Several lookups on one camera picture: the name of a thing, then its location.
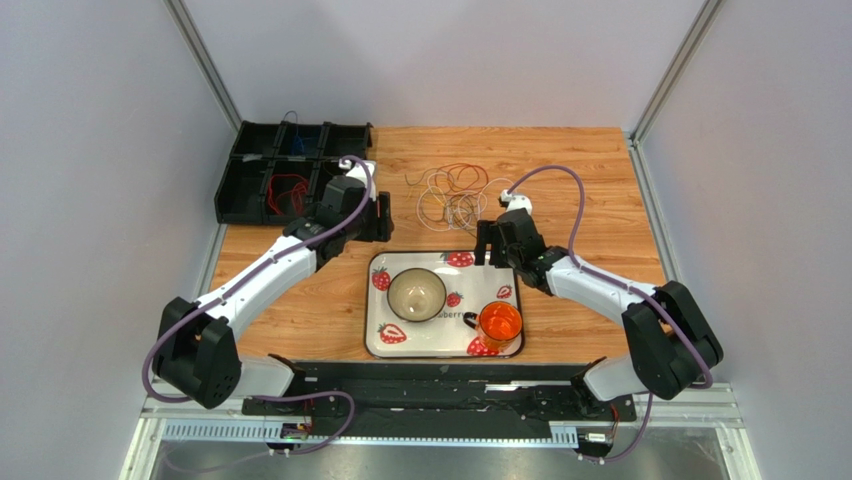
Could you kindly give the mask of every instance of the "beige bowl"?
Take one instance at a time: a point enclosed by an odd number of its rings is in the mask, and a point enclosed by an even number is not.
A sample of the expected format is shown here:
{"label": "beige bowl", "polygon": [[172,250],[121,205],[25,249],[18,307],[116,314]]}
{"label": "beige bowl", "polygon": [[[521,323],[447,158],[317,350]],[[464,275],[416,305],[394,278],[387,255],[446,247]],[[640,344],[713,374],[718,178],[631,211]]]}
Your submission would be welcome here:
{"label": "beige bowl", "polygon": [[441,277],[425,268],[411,268],[393,278],[388,288],[388,305],[397,317],[423,322],[441,312],[447,287]]}

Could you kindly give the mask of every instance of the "orange liquid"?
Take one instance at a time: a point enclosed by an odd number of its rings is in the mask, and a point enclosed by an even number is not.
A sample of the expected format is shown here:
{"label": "orange liquid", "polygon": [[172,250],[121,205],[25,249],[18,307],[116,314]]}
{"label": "orange liquid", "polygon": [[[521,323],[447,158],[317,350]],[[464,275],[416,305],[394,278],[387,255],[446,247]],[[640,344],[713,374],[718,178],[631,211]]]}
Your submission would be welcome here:
{"label": "orange liquid", "polygon": [[511,340],[521,333],[521,314],[508,303],[495,302],[482,311],[479,326],[494,340]]}

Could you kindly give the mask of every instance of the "cable clip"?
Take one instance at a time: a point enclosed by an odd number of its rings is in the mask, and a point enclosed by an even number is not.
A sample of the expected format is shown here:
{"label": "cable clip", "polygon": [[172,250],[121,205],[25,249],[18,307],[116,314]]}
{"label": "cable clip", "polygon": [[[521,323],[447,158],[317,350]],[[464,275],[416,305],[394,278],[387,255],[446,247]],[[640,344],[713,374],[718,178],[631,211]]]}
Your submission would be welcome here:
{"label": "cable clip", "polygon": [[525,209],[532,215],[532,202],[526,195],[520,193],[509,193],[508,190],[500,192],[500,205],[506,207],[506,211]]}

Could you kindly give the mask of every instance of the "white tray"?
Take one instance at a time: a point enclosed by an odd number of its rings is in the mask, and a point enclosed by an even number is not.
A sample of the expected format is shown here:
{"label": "white tray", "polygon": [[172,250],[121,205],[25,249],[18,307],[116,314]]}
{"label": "white tray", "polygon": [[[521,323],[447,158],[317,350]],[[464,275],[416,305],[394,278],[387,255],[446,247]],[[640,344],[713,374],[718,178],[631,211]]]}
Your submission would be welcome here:
{"label": "white tray", "polygon": [[[474,343],[476,331],[462,321],[465,312],[479,313],[484,306],[497,300],[521,309],[512,269],[497,269],[487,263],[482,267],[473,265],[472,252],[385,252],[376,255],[367,271],[364,334],[367,350],[380,358],[506,358],[516,355],[524,345],[523,330],[503,352],[469,353],[479,342]],[[448,299],[454,293],[461,298],[458,305],[445,304],[441,313],[431,320],[408,322],[391,311],[386,289],[395,275],[418,267],[441,277]]]}

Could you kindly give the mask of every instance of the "glass mug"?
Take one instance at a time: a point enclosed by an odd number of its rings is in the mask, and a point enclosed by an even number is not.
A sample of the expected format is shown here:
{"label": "glass mug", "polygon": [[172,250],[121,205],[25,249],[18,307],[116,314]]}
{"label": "glass mug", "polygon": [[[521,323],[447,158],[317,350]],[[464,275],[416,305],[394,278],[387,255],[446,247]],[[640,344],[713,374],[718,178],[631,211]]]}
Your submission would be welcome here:
{"label": "glass mug", "polygon": [[476,330],[479,341],[489,350],[502,352],[521,334],[521,312],[506,302],[491,302],[477,315],[465,312],[464,323]]}

